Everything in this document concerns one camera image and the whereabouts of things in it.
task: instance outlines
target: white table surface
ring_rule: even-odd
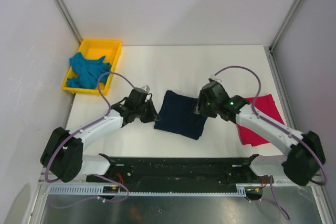
[[[166,90],[198,97],[199,90],[217,70],[245,66],[261,79],[261,94],[272,94],[285,120],[263,46],[133,46],[123,47],[116,72],[125,75],[136,87],[149,85],[159,112]],[[247,71],[229,69],[218,75],[229,96],[253,97],[257,80]],[[128,96],[131,87],[114,76],[108,100],[111,104]],[[92,121],[102,115],[107,105],[100,96],[76,94],[68,128]],[[252,154],[280,155],[271,144],[242,145],[236,125],[221,118],[208,118],[199,140],[154,130],[154,123],[139,120],[111,132],[90,145],[84,153],[125,157],[248,157]]]

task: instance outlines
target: yellow tray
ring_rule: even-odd
[[[110,63],[111,71],[115,71],[117,62],[121,53],[121,41],[108,40],[108,39],[84,39],[78,48],[78,52],[81,52],[85,59],[97,60],[102,56],[105,56],[104,62]],[[64,81],[62,83],[62,89],[71,93],[83,93],[83,94],[99,94],[98,89],[79,89],[70,88],[67,86],[68,78],[74,78],[78,75],[73,72],[72,67],[68,70]],[[106,85],[100,83],[100,89],[104,95],[107,95],[113,74],[110,74],[107,78]]]

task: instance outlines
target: red towel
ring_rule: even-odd
[[[246,98],[246,100],[248,100],[250,103],[252,103],[253,99],[254,98]],[[284,124],[271,94],[268,94],[264,97],[258,97],[256,101],[256,108],[258,108],[261,112],[265,113],[274,120],[277,120],[279,123]],[[257,133],[243,126],[237,125],[237,128],[242,144],[251,144],[252,146],[258,146],[260,144],[268,143],[266,139],[262,138]]]

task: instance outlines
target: white wall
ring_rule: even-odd
[[[320,135],[336,207],[336,1],[305,0],[276,58],[300,130]]]
[[[64,122],[71,96],[60,86],[78,43],[53,0],[0,6],[0,223],[14,224],[35,191],[50,133]]]
[[[83,38],[269,45],[293,0],[64,0]]]

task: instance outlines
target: dark blue towel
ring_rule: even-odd
[[[78,77],[68,79],[67,86],[71,88],[95,89],[98,78],[108,71],[111,71],[111,64],[103,63],[105,56],[98,60],[86,60],[81,52],[70,58],[70,65]],[[104,84],[107,82],[108,74],[100,79]]]
[[[198,140],[203,133],[206,117],[194,113],[197,99],[167,90],[159,112],[161,117],[154,129],[180,134]]]

